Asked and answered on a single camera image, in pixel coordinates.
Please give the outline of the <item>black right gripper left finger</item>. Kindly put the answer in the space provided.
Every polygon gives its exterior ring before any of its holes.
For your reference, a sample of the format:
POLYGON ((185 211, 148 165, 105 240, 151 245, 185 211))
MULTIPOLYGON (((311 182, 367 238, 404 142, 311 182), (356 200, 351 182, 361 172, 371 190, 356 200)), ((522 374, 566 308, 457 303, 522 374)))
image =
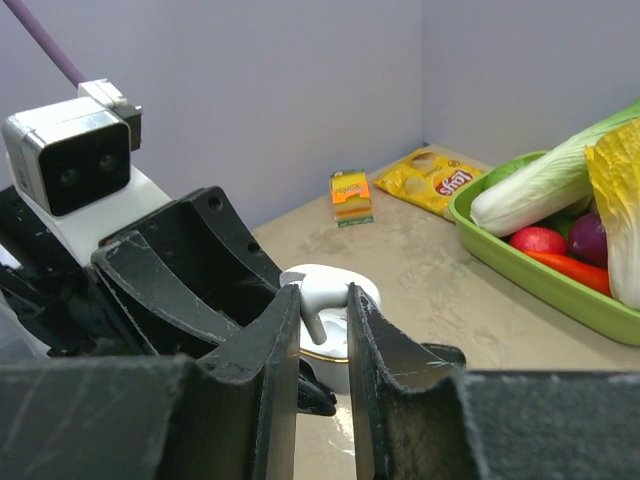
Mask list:
POLYGON ((289 479, 296 287, 200 360, 119 356, 1 368, 5 479, 289 479))

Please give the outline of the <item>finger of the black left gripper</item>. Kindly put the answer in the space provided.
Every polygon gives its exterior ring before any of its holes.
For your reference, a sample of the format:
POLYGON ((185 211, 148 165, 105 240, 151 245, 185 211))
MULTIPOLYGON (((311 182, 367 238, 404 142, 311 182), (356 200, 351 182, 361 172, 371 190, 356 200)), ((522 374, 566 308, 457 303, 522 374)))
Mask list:
POLYGON ((193 358, 256 319, 281 273, 218 186, 104 238, 91 265, 110 322, 135 353, 193 358))
POLYGON ((301 360, 298 374, 298 412, 331 417, 336 414, 336 404, 335 394, 316 378, 311 366, 301 360))

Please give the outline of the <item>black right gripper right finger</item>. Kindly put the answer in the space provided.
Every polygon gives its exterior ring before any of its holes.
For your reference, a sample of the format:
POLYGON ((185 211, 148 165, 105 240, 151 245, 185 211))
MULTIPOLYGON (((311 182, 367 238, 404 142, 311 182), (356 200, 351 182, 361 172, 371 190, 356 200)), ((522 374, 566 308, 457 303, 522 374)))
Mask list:
POLYGON ((639 376, 453 366, 347 297, 360 479, 635 479, 639 376))

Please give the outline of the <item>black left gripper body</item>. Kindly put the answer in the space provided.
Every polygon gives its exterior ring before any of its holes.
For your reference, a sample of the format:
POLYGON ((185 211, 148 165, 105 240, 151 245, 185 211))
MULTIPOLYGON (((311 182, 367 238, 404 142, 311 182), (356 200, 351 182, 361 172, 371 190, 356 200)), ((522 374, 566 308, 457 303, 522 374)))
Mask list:
POLYGON ((144 355, 118 305, 10 186, 1 191, 1 293, 50 357, 144 355))

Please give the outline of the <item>white earbud charging case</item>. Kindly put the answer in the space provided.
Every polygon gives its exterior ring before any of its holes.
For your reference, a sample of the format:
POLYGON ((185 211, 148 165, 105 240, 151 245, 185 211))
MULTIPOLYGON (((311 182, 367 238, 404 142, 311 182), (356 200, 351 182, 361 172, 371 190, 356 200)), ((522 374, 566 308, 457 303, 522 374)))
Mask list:
MULTIPOLYGON (((354 283, 364 290, 376 307, 382 306, 381 295, 374 282, 350 270, 320 264, 300 264, 281 272, 279 282, 282 287, 292 284, 300 288, 302 280, 309 274, 339 280, 347 286, 354 283)), ((319 318, 326 330, 327 340, 320 345, 314 344, 301 319, 301 359, 311 366, 316 378, 332 392, 347 395, 349 365, 346 307, 323 310, 319 318)))

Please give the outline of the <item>black earbud charging case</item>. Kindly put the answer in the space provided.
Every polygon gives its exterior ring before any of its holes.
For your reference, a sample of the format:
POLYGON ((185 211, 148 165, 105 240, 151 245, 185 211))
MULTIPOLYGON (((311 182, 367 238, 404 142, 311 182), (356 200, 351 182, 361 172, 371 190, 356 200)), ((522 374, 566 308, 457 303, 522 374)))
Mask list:
POLYGON ((447 363, 456 368, 466 367, 466 356, 458 347, 437 343, 421 343, 421 346, 438 357, 440 363, 447 363))

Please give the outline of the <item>white earbud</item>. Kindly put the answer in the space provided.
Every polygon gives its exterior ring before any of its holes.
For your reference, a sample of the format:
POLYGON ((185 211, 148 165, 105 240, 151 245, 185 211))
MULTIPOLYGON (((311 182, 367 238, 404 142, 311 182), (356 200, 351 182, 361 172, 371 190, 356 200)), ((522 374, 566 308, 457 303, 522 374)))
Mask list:
POLYGON ((300 284, 300 316, 314 344, 327 340, 326 330, 319 314, 326 309, 345 308, 348 286, 346 283, 321 275, 309 274, 300 284))

